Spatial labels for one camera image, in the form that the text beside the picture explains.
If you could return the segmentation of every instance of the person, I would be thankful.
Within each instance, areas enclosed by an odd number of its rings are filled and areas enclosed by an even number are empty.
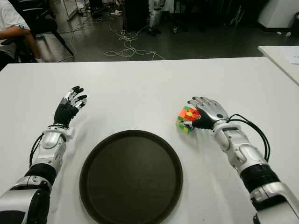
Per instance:
[[[10,37],[24,36],[25,41],[38,62],[43,62],[37,44],[25,20],[8,0],[0,0],[0,42]],[[16,45],[0,45],[0,70],[8,63],[14,63]]]

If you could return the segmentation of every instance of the white desk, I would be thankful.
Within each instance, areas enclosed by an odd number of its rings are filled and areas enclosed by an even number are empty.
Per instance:
[[[299,65],[289,64],[280,46],[259,46],[258,49],[276,64],[291,80],[299,85]]]
[[[83,162],[107,136],[141,129],[168,141],[183,167],[182,195],[164,224],[251,224],[255,210],[249,193],[211,132],[186,134],[175,126],[195,95],[216,99],[228,114],[255,122],[271,143],[272,168],[299,196],[299,90],[267,58],[10,64],[0,83],[0,194],[28,170],[32,144],[53,122],[66,91],[79,84],[88,94],[86,107],[71,122],[76,136],[68,143],[63,178],[53,187],[52,206],[57,189],[60,201],[49,223],[95,223],[79,198]],[[258,134],[249,127],[244,131],[263,150]]]

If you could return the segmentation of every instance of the black tray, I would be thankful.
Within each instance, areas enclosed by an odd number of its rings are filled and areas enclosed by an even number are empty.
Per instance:
[[[89,215],[101,224],[157,224],[176,205],[182,166],[159,136],[119,132],[99,143],[80,176],[80,195]]]

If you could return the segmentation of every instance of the silver robotic hand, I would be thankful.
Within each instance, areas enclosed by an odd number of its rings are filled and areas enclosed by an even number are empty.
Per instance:
[[[29,171],[0,196],[1,224],[47,223],[51,188],[62,166],[66,142],[74,136],[69,123],[86,104],[86,95],[76,97],[82,91],[76,86],[62,98],[54,115],[54,124],[43,131],[32,147]]]
[[[253,222],[299,223],[298,199],[288,186],[279,180],[260,150],[249,142],[240,126],[230,122],[232,120],[223,107],[205,97],[193,97],[188,103],[199,110],[200,117],[193,122],[184,121],[184,125],[213,130],[213,138],[226,153],[229,163],[250,193],[250,200],[257,210]]]
[[[228,120],[228,114],[215,100],[206,97],[192,97],[188,103],[199,111],[200,117],[193,122],[185,121],[185,126],[213,129],[215,123],[220,124]]]

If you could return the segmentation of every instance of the colorful cube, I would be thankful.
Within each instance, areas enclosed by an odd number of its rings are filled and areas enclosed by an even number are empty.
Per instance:
[[[189,133],[193,130],[192,127],[185,127],[182,124],[180,124],[180,121],[195,121],[199,117],[199,112],[197,110],[194,110],[188,106],[184,106],[182,111],[179,113],[176,125],[182,129],[184,132]]]

